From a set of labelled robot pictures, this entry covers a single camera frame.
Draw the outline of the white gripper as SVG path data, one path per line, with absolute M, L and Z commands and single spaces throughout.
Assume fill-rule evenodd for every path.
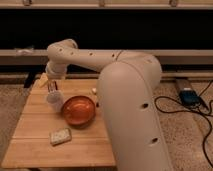
M 45 68 L 46 75 L 49 79 L 64 79 L 67 73 L 67 65 L 49 61 Z M 54 81 L 55 89 L 58 90 L 57 82 Z M 51 82 L 47 82 L 48 92 L 51 92 Z

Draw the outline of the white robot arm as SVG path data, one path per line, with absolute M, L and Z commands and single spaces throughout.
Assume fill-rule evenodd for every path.
M 99 73 L 97 98 L 118 171 L 174 171 L 153 102 L 158 59 L 132 50 L 80 49 L 72 39 L 47 48 L 46 73 L 61 79 L 70 64 Z

